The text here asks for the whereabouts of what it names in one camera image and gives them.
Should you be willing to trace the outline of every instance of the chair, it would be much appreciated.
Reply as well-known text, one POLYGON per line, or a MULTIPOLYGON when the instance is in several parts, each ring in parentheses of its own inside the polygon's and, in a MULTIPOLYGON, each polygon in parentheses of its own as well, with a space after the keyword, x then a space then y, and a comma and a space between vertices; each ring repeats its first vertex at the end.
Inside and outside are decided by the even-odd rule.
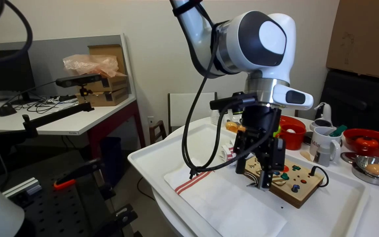
POLYGON ((165 139, 166 128, 165 128, 164 120, 160 119, 153 126, 150 126, 149 134, 150 134, 150 143, 156 143, 160 138, 165 139))
MULTIPOLYGON (((186 123, 191 103, 197 93, 169 93, 169 131, 186 123)), ((210 101, 218 98, 218 92, 203 92, 194 109, 191 120, 211 115, 210 101)))

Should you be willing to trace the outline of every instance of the wooden board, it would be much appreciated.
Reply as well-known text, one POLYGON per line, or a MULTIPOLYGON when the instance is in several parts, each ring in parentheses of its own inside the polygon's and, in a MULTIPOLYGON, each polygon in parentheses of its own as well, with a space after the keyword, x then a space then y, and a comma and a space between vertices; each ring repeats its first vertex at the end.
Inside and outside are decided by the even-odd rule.
MULTIPOLYGON (((285 171, 274 174, 270 190, 297 207, 301 207, 318 189, 323 176, 318 173, 311 176, 308 168, 294 161, 286 160, 285 165, 285 171)), ((247 160, 245 174, 252 177, 254 181, 258 181, 260 173, 261 164, 256 156, 252 156, 247 160)))

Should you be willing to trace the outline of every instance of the floor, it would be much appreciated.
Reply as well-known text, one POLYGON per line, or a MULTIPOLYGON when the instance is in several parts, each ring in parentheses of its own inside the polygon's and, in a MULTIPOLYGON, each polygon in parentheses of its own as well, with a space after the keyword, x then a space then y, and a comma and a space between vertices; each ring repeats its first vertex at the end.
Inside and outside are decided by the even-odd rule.
MULTIPOLYGON (((115 209, 132 203, 139 214, 139 218, 132 222, 132 227, 135 231, 139 230, 144 237, 177 235, 157 202, 137 189, 140 177, 139 171, 129 167, 115 186, 116 196, 112 198, 112 202, 108 201, 107 203, 114 205, 115 209)), ((141 180, 140 189, 153 197, 152 188, 145 178, 141 180)))

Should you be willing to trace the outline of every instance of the desk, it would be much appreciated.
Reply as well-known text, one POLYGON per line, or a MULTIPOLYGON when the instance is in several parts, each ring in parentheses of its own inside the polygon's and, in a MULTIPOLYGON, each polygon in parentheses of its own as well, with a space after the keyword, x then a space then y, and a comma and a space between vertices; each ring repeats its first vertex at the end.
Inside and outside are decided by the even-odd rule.
MULTIPOLYGON (((311 119, 303 119, 303 118, 301 118, 301 119, 307 124, 307 127, 310 127, 311 119)), ((195 122, 193 122, 193 126, 207 123, 207 122, 211 122, 211 118, 203 118, 203 119, 195 120, 195 122)), ((170 136, 182 135, 182 131, 183 131, 183 127, 176 130, 170 136)), ((286 153, 289 156, 293 156, 297 159, 304 159, 299 153, 299 149, 287 149, 286 153)), ((333 164, 328 168, 335 171, 335 172, 339 172, 339 173, 351 176, 353 178, 357 178, 352 173, 352 169, 347 163, 341 163, 339 165, 333 164)), ((373 185, 373 184, 369 184, 365 181, 364 181, 364 184, 366 184, 369 188, 370 199, 369 199, 366 209, 362 214, 362 218, 358 223, 356 235, 376 237, 376 235, 379 235, 379 185, 373 185)), ((182 235, 195 235, 195 232, 186 223, 186 219, 182 219, 156 189, 153 189, 153 193, 154 193, 156 199, 157 199, 160 207, 162 209, 164 214, 172 222, 172 225, 176 227, 176 230, 182 235)))
MULTIPOLYGON (((50 111, 56 111, 57 109, 61 110, 68 106, 72 106, 72 103, 62 103, 50 111)), ((23 114, 28 114, 32 119, 45 115, 22 109, 15 114, 0 117, 0 132, 24 130, 23 114)), ((91 111, 79 111, 72 114, 62 119, 41 126, 37 128, 37 131, 41 135, 82 135, 87 132, 93 156, 100 157, 100 140, 132 117, 136 122, 140 144, 144 147, 147 146, 147 142, 143 131, 137 98, 133 94, 131 94, 127 99, 116 106, 95 106, 95 109, 91 111)))

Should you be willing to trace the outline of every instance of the cardboard box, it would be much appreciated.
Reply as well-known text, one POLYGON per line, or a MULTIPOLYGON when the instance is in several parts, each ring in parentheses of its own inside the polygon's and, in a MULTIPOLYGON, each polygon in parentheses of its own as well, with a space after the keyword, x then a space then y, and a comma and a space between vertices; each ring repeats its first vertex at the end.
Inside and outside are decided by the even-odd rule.
POLYGON ((379 0, 340 0, 327 65, 379 77, 379 0))
POLYGON ((79 102, 90 101, 93 106, 114 106, 129 95, 128 89, 93 92, 87 95, 77 94, 79 102))
POLYGON ((102 81, 90 82, 86 85, 87 89, 91 89, 94 92, 102 92, 102 90, 118 90, 129 88, 129 80, 128 80, 128 70, 127 64, 124 59, 124 49, 122 44, 93 44, 89 45, 90 53, 94 55, 115 55, 119 63, 119 72, 124 74, 119 74, 110 78, 103 78, 102 81))

